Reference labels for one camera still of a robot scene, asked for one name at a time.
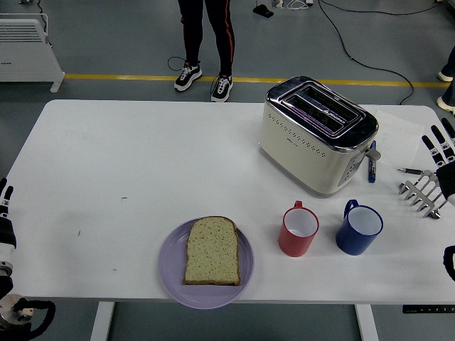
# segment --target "blue marker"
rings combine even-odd
[[[370,146],[371,149],[376,149],[376,141],[373,140]],[[376,181],[376,161],[368,159],[368,181],[374,183]]]

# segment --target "red mug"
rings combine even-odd
[[[284,213],[282,228],[278,236],[281,250],[291,257],[299,257],[308,251],[319,230],[318,217],[301,201]]]

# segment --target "mug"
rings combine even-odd
[[[381,233],[384,222],[373,208],[349,200],[344,209],[344,220],[336,234],[336,244],[347,254],[363,253]]]
[[[294,207],[284,213],[278,245],[288,256],[301,256],[308,251],[318,230],[318,217],[303,207],[302,201],[296,201]]]

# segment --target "white table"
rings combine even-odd
[[[441,127],[427,107],[364,107],[417,122],[429,136],[432,124]],[[183,222],[224,215],[255,253],[242,302],[454,303],[455,283],[442,256],[455,244],[455,209],[447,205],[440,220],[424,219],[398,195],[400,183],[417,177],[397,168],[436,168],[423,143],[412,164],[379,161],[376,183],[367,181],[365,160],[341,191],[317,198],[261,152],[262,110],[263,104],[239,103],[48,103],[8,175],[18,240],[14,291],[170,299],[158,277],[161,244]],[[406,139],[405,126],[384,123],[389,137]],[[344,254],[334,240],[352,198],[385,221],[360,256]],[[295,200],[321,223],[310,250],[297,259],[277,245],[282,215]]]

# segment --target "white toaster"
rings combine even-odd
[[[378,128],[372,114],[300,76],[268,91],[259,144],[314,194],[324,197],[352,179],[365,155],[379,159],[380,154],[369,148]]]

